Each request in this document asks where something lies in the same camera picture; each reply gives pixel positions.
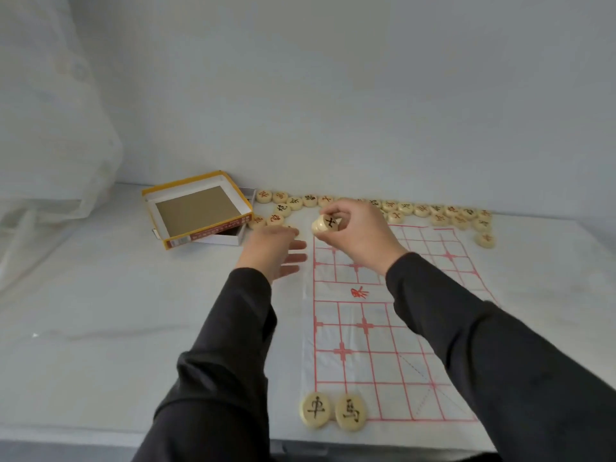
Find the black sleeve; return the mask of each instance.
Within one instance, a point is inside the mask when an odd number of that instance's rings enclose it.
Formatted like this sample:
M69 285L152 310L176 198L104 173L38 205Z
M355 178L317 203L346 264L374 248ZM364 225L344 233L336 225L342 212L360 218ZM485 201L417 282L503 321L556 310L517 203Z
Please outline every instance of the black sleeve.
M505 461L616 460L616 391L421 256L391 266L396 313L430 343Z
M193 347L180 355L178 380L134 462L269 460L271 295L261 272L231 272Z

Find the left hand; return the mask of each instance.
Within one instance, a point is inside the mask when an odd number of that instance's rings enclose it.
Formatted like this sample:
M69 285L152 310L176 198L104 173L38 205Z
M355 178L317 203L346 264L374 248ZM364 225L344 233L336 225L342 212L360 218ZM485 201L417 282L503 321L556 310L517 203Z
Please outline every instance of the left hand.
M299 271L305 253L289 254L289 250L305 249L306 242L295 240L299 235L296 228L269 225L255 230L246 242L235 268L252 267L261 272L271 284L274 280Z

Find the red chinese character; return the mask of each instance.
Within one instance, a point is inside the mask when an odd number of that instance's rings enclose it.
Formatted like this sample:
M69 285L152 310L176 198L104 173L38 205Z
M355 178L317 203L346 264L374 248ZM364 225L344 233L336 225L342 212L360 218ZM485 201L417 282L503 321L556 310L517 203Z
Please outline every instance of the red chinese character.
M364 286L363 285L361 287L359 287L359 290L355 290L354 288L352 288L350 290L350 294L353 295L355 298L367 298L368 297L368 293L370 293L370 292L364 291Z

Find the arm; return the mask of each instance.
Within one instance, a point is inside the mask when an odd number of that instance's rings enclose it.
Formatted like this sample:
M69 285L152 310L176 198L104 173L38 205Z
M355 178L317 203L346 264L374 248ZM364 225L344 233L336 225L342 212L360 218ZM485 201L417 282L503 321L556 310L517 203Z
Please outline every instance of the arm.
M252 234L193 347L180 355L178 380L158 407L134 462L267 460L264 365L276 327L274 279L299 270L293 229Z
M339 200L318 237L386 275L396 313L424 336L506 461L616 459L616 392L519 320L408 254L369 204Z

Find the hand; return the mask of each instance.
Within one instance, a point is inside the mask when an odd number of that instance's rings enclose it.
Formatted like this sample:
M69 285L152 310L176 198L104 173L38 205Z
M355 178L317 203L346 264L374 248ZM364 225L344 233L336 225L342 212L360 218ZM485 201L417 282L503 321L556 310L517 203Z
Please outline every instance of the hand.
M381 211L369 202L341 199L321 209L321 214L342 218L337 232L315 236L344 251L355 263L380 275L408 251L396 240Z
M252 267L261 272L271 284L274 280L299 271L292 262L304 262L305 253L289 254L290 249L305 249L306 242L294 240L299 235L296 228L270 225L255 230L246 242L235 265Z

